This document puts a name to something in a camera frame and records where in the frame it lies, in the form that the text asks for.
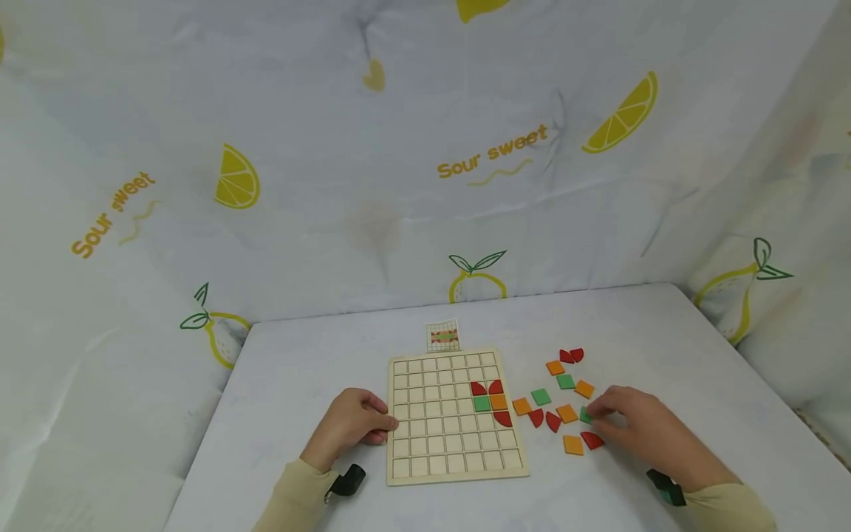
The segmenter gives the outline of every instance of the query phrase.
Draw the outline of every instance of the hand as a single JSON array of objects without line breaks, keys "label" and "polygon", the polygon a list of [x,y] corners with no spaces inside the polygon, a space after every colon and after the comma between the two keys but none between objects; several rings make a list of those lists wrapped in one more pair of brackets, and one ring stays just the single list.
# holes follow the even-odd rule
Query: hand
[{"label": "hand", "polygon": [[399,422],[387,415],[387,405],[369,390],[346,388],[331,402],[301,459],[325,473],[334,460],[358,442],[381,445],[387,431],[396,430]]},{"label": "hand", "polygon": [[[607,419],[613,412],[627,428]],[[592,426],[654,469],[671,477],[687,493],[739,479],[656,396],[635,388],[612,386],[588,405]]]}]

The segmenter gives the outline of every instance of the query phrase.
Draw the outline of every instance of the grid board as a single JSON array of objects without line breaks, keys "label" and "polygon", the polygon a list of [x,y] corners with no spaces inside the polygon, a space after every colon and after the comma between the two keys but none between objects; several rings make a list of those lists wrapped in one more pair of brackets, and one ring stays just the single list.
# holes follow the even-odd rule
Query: grid board
[{"label": "grid board", "polygon": [[[387,485],[529,475],[495,349],[393,358],[388,374],[388,405],[399,427],[387,439]],[[472,383],[488,393],[474,397]]]}]

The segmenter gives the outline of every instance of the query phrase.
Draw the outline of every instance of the forearm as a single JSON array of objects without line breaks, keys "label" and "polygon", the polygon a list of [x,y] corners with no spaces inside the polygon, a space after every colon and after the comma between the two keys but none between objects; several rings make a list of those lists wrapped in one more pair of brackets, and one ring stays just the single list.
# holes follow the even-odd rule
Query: forearm
[{"label": "forearm", "polygon": [[685,494],[687,508],[702,532],[774,532],[774,516],[757,493],[727,483]]},{"label": "forearm", "polygon": [[333,471],[320,473],[302,460],[288,463],[253,532],[312,532],[337,476]]}]

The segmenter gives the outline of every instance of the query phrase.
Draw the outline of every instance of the orange square tile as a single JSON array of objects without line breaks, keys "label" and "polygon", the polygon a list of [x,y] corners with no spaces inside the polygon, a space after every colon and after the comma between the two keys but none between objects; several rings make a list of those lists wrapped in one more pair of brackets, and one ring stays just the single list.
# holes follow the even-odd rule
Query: orange square tile
[{"label": "orange square tile", "polygon": [[508,410],[508,402],[505,400],[505,395],[497,393],[490,396],[490,409],[492,410]]},{"label": "orange square tile", "polygon": [[565,436],[564,452],[569,455],[585,456],[585,449],[582,448],[582,438],[578,436]]},{"label": "orange square tile", "polygon": [[556,409],[558,415],[562,418],[562,423],[573,423],[578,420],[580,417],[576,415],[576,410],[574,407],[569,404],[565,404],[564,406],[560,406]]},{"label": "orange square tile", "polygon": [[517,401],[511,401],[511,404],[514,405],[514,411],[517,412],[517,415],[526,415],[532,411],[532,407],[529,406],[529,401],[526,398],[519,398]]},{"label": "orange square tile", "polygon": [[579,393],[582,397],[590,399],[591,396],[594,395],[594,386],[591,386],[584,380],[580,380],[576,383],[576,389],[574,391]]},{"label": "orange square tile", "polygon": [[546,363],[546,368],[550,370],[550,375],[561,375],[564,373],[564,368],[562,367],[562,363],[557,360],[553,360],[552,362]]}]

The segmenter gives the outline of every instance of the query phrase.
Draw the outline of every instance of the white table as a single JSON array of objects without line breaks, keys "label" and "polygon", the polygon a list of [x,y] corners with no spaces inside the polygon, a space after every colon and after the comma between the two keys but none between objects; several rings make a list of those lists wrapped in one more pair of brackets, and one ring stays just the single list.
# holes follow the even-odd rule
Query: white table
[{"label": "white table", "polygon": [[[167,532],[250,530],[284,464],[298,456],[346,386],[387,394],[387,360],[426,351],[424,323],[457,317],[464,349],[496,346],[514,398],[545,386],[583,404],[544,363],[582,346],[573,373],[597,386],[658,395],[753,486],[781,530],[847,530],[851,475],[739,354],[668,284],[536,295],[454,306],[314,317],[254,326],[215,412]],[[385,448],[337,464],[368,474],[334,499],[326,530],[678,530],[646,466],[613,445],[565,455],[562,433],[520,419],[528,478],[388,487]]]}]

